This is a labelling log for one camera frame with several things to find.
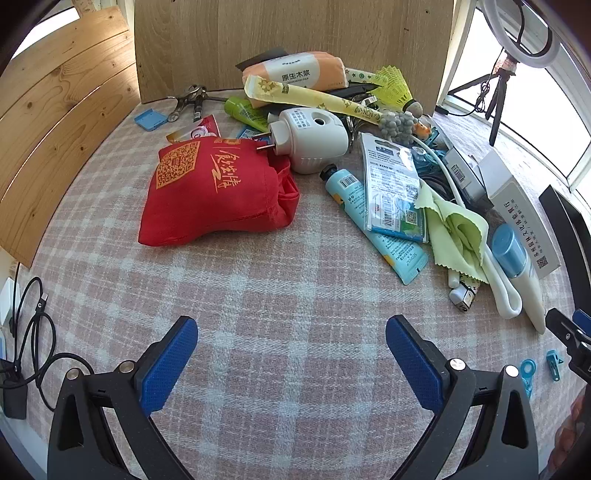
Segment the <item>blue bottle cap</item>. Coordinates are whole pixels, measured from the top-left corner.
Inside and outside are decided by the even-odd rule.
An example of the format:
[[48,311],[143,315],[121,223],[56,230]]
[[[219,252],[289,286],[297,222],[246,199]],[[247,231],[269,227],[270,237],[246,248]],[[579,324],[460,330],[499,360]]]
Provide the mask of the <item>blue bottle cap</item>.
[[507,277],[514,278],[523,272],[527,252],[507,223],[496,229],[492,236],[491,251]]

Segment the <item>green tube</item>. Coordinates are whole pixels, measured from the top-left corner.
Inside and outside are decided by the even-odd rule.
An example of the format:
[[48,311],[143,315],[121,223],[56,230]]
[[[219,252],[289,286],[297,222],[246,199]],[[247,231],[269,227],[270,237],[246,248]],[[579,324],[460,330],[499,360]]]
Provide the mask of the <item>green tube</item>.
[[248,99],[230,97],[226,100],[223,109],[228,115],[241,121],[243,124],[250,125],[264,133],[269,131],[267,117],[264,113],[253,108]]

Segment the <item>pink checkered fabric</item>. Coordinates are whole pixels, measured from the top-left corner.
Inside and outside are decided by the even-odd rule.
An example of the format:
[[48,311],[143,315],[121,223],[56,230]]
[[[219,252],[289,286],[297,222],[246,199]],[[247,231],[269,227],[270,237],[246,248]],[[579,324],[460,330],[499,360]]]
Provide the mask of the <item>pink checkered fabric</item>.
[[[199,344],[163,411],[153,414],[172,450],[199,479],[386,479],[428,425],[384,338],[387,319],[404,314],[451,358],[500,371],[535,359],[532,410],[540,449],[568,415],[581,382],[566,366],[553,384],[545,353],[561,343],[536,334],[522,314],[502,320],[483,286],[468,313],[448,299],[447,272],[431,262],[405,287],[363,233],[326,193],[318,175],[295,175],[301,200],[292,225],[271,233],[218,232],[175,248],[137,242],[148,182],[165,135],[133,117],[147,108],[169,113],[173,100],[136,108],[86,163],[49,224],[30,272],[49,295],[57,351],[84,356],[97,372],[137,359],[180,315],[199,324]],[[223,105],[206,102],[223,136],[242,125]],[[472,118],[437,117],[467,154],[488,152],[488,127]],[[559,183],[502,135],[497,147],[537,201]],[[359,148],[341,167],[362,178]],[[566,269],[542,281],[547,308],[574,310]],[[24,309],[33,313],[34,295]],[[24,330],[25,321],[21,322]],[[43,352],[49,329],[44,329]],[[71,361],[55,364],[44,389],[55,403]],[[25,371],[30,372],[30,359]],[[52,414],[30,388],[28,422],[47,440]],[[476,413],[470,414],[473,426]],[[465,447],[465,428],[458,447]],[[132,472],[142,474],[130,460]],[[447,473],[459,463],[454,450]]]

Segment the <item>blue hand cream tube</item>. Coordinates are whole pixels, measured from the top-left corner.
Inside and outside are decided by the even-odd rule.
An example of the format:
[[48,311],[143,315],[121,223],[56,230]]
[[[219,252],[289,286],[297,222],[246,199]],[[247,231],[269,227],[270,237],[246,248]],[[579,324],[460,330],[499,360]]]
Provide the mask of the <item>blue hand cream tube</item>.
[[412,282],[429,260],[419,244],[365,229],[365,187],[349,170],[338,170],[331,164],[320,173],[320,178],[326,182],[326,191],[369,238],[402,283]]

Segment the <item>red pouch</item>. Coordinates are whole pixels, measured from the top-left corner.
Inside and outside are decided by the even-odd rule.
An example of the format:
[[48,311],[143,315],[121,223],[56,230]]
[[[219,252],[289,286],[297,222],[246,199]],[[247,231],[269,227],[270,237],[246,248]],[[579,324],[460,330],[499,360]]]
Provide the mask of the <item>red pouch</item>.
[[285,227],[300,192],[289,158],[248,139],[203,137],[158,152],[138,241],[180,245],[209,232],[267,232]]

